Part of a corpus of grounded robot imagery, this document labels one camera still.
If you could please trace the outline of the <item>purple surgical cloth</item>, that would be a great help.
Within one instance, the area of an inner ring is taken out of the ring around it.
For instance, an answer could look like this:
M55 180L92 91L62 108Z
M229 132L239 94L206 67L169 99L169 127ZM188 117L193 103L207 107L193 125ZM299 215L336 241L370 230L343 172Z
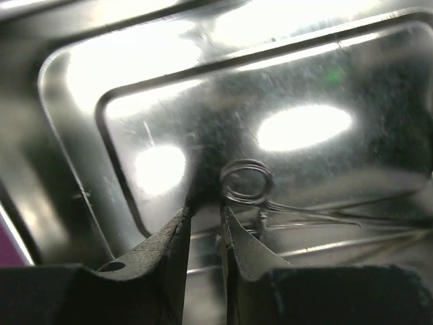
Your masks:
M31 264L31 256L13 223L1 218L1 267Z

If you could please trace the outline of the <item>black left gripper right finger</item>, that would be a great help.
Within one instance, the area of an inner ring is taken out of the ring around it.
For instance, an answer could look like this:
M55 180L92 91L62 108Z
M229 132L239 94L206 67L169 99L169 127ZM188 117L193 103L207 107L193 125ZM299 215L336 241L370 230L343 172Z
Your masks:
M228 324L431 324L432 291L399 265L293 267L221 207Z

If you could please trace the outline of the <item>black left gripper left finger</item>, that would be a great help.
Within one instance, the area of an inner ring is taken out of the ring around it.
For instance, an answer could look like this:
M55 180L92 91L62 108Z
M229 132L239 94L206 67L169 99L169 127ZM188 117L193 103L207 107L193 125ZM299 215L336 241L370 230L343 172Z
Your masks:
M80 264L1 269L2 324L181 324L191 215L93 271Z

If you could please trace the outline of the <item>stainless steel instrument tray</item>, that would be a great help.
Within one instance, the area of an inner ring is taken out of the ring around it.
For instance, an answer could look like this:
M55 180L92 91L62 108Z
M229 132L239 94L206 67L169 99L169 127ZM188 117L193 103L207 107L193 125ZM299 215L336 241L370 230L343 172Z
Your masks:
M2 1L1 196L29 264L119 257L197 204L218 264L219 173L273 176L267 244L334 262L432 222L431 1Z

